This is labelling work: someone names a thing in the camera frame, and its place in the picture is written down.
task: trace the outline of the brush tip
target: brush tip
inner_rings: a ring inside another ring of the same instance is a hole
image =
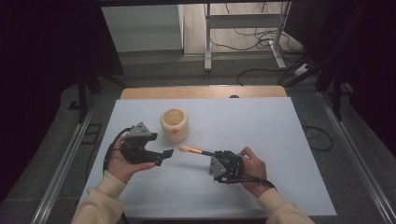
[[[179,145],[179,146],[178,146],[178,150],[180,150],[180,151],[188,152],[189,149],[190,149],[190,148],[189,148],[188,146],[185,146],[185,145]]]

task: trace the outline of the hand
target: hand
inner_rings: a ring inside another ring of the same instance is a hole
[[[251,178],[251,176],[255,176],[267,179],[265,162],[260,160],[249,147],[245,147],[238,155],[242,157],[245,164],[245,173],[242,177]],[[259,198],[265,191],[270,189],[270,187],[254,182],[245,182],[242,183],[242,186],[256,198]]]
[[[126,136],[121,136],[114,145],[113,152],[107,165],[107,171],[124,183],[128,183],[132,175],[139,171],[151,169],[155,166],[154,162],[131,164],[125,160],[120,152],[121,143]]]

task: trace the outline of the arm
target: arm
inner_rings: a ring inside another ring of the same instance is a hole
[[[136,172],[155,166],[154,162],[131,164],[120,154],[122,136],[116,142],[107,169],[98,186],[88,190],[88,198],[81,203],[74,214],[72,223],[117,223],[123,205],[119,197],[128,181]]]
[[[265,162],[256,157],[249,147],[245,147],[239,155],[242,156],[244,161],[246,175],[267,178]],[[275,189],[252,182],[242,185],[258,199],[259,205],[268,216],[267,224],[314,223],[295,204],[285,202]]]

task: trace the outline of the white tabletop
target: white tabletop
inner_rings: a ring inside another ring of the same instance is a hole
[[[180,152],[163,138],[160,117],[171,108],[183,109],[191,133],[181,144],[206,151],[250,147],[267,164],[268,179],[285,200],[309,216],[335,216],[331,199],[289,97],[118,100],[92,167],[87,188],[102,178],[108,145],[124,128],[143,121],[155,141],[146,149],[174,148],[162,166],[132,177],[121,194],[127,217],[138,218],[254,218],[265,217],[256,199],[240,184],[213,181],[207,173],[210,157]]]

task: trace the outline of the sleeve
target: sleeve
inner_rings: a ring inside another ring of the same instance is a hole
[[[267,224],[314,223],[294,203],[285,202],[275,189],[268,189],[258,199],[268,215]]]
[[[105,171],[99,185],[89,188],[89,196],[78,206],[72,223],[117,223],[123,210],[119,197],[126,185]]]

